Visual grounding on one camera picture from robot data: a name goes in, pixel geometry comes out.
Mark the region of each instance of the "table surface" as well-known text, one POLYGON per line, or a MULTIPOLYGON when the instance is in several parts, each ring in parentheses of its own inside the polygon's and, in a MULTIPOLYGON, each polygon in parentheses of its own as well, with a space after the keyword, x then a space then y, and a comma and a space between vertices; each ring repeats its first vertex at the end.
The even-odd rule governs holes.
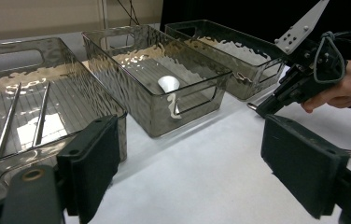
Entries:
MULTIPOLYGON (((260 103, 274 87, 247 102, 260 103)), ((129 114, 128 159, 91 223, 338 223, 337 205, 315 219, 272 174, 260 156, 264 119, 247 102, 225 93, 219 110, 159 138, 129 114)), ((294 103, 276 115, 351 149, 351 109, 323 105, 307 114, 294 103)), ((78 223, 64 214, 67 224, 78 223)))

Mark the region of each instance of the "transparent gray bin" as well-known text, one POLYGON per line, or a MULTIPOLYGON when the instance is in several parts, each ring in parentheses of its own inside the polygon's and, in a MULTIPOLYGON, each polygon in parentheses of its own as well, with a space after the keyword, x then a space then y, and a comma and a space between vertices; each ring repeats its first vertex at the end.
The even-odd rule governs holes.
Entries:
POLYGON ((60 38, 0 44, 0 139, 19 83, 21 91, 0 156, 0 200, 6 197, 12 176, 33 164, 54 166, 66 144, 106 115, 118 117, 120 160, 126 160, 127 111, 60 38), (34 136, 48 83, 39 143, 34 136))
POLYGON ((219 109, 231 70, 148 25, 82 33, 89 67, 150 137, 219 109), (165 93, 161 77, 179 89, 165 93))
POLYGON ((275 45, 208 20, 165 24, 165 33, 232 70, 227 92, 241 101, 277 83, 286 65, 275 45))

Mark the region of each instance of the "person's arm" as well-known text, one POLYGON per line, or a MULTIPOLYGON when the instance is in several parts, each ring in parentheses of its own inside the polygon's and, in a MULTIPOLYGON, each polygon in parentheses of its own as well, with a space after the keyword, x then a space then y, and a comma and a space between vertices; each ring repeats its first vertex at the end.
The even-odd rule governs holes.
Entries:
POLYGON ((306 102, 301 103, 301 106, 307 113, 312 113, 314 109, 324 104, 337 108, 347 108, 351 106, 351 61, 347 63, 344 79, 334 87, 322 91, 306 102))

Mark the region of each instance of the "white plastic utensil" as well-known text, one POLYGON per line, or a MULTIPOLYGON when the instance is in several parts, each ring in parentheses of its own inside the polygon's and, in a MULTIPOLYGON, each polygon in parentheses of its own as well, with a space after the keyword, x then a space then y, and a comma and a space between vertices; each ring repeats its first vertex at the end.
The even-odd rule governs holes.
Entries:
MULTIPOLYGON (((158 80, 158 84, 161 86, 161 88, 163 89, 164 92, 169 92, 169 91, 175 91, 179 88, 179 81, 178 79, 176 79, 176 77, 172 77, 172 76, 165 76, 165 77, 161 77, 158 80)), ((169 104, 169 110, 171 113, 172 118, 174 119, 181 119, 181 116, 179 115, 175 115, 174 111, 178 114, 179 110, 178 107, 176 105, 176 94, 175 93, 171 93, 169 95, 169 97, 167 97, 167 101, 170 101, 172 103, 169 104)))

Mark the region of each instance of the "perforated metal bracket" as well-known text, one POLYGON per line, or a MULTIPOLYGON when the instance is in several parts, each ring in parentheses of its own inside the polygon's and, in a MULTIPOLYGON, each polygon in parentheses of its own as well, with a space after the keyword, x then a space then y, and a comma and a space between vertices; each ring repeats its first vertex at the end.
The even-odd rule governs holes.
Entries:
POLYGON ((313 31, 318 19, 330 0, 320 0, 310 11, 286 31, 274 43, 286 54, 291 54, 301 42, 313 31))

